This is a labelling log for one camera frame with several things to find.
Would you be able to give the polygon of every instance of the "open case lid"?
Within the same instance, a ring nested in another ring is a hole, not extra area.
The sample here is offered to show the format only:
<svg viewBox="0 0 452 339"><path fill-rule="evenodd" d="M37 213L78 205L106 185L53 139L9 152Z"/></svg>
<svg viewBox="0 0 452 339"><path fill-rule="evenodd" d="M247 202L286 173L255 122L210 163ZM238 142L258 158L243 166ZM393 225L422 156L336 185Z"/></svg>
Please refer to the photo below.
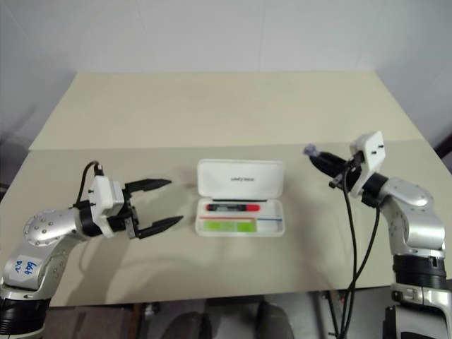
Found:
<svg viewBox="0 0 452 339"><path fill-rule="evenodd" d="M281 161L202 159L198 192L218 200L267 200L283 192Z"/></svg>

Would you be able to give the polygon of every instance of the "small purple object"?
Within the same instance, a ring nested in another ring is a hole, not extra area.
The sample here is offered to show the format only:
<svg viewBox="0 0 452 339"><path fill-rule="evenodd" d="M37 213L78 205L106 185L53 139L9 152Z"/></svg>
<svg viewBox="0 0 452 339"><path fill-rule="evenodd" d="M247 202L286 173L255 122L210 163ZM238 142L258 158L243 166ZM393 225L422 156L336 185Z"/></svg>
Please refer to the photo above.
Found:
<svg viewBox="0 0 452 339"><path fill-rule="evenodd" d="M303 153L308 155L309 157L318 157L320 155L320 152L317 150L317 147L309 143L303 150Z"/></svg>

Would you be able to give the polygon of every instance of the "white wall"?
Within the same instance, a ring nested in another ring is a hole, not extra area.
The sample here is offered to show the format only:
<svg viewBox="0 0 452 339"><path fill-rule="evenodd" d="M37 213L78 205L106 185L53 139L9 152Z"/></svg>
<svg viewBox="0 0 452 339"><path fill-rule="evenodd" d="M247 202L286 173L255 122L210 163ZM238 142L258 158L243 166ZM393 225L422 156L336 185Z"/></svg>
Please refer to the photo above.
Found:
<svg viewBox="0 0 452 339"><path fill-rule="evenodd" d="M0 180L76 71L375 69L435 145L452 132L451 17L449 0L0 0Z"/></svg>

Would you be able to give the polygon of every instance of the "white label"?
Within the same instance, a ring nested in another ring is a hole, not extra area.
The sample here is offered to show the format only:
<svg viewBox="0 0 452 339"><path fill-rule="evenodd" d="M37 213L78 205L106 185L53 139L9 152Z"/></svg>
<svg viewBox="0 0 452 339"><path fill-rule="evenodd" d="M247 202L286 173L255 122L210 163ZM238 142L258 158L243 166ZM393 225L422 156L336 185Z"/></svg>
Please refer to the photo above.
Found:
<svg viewBox="0 0 452 339"><path fill-rule="evenodd" d="M33 279L40 271L42 260L31 256L18 256L13 264L13 270L9 273L11 280L20 283Z"/></svg>

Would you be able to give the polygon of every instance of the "red pen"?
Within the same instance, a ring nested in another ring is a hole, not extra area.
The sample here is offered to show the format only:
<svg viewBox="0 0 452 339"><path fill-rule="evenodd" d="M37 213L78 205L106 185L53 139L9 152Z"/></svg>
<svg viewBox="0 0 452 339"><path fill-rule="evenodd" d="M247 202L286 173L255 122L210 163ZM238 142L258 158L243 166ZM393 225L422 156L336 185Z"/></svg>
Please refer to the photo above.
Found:
<svg viewBox="0 0 452 339"><path fill-rule="evenodd" d="M257 212L261 207L256 204L209 203L206 210L216 212Z"/></svg>

